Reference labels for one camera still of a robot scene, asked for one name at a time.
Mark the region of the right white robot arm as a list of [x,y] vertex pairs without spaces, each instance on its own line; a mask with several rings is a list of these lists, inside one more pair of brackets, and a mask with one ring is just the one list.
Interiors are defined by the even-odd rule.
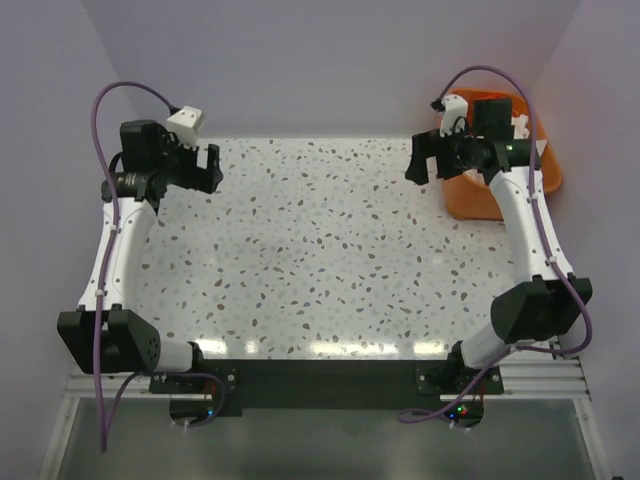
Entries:
[[448,94],[431,104],[438,128],[412,137],[406,179],[429,181],[427,161],[443,180],[478,171],[495,199],[512,248],[515,284],[493,299],[490,323],[457,342],[439,366],[419,372],[439,392],[469,392],[500,354],[533,350],[569,332],[582,317],[593,288],[576,276],[559,245],[546,205],[537,144],[514,123],[509,98],[468,103]]

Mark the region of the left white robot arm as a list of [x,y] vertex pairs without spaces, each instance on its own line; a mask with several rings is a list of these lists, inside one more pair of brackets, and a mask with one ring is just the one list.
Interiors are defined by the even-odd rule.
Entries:
[[219,148],[206,146],[198,164],[201,111],[184,107],[164,124],[152,120],[120,127],[122,150],[101,186],[102,233],[95,264],[75,310],[60,313],[57,331],[86,374],[172,372],[185,392],[200,390],[207,368],[195,360],[192,342],[164,340],[143,319],[137,304],[137,275],[160,202],[170,185],[206,194],[223,179]]

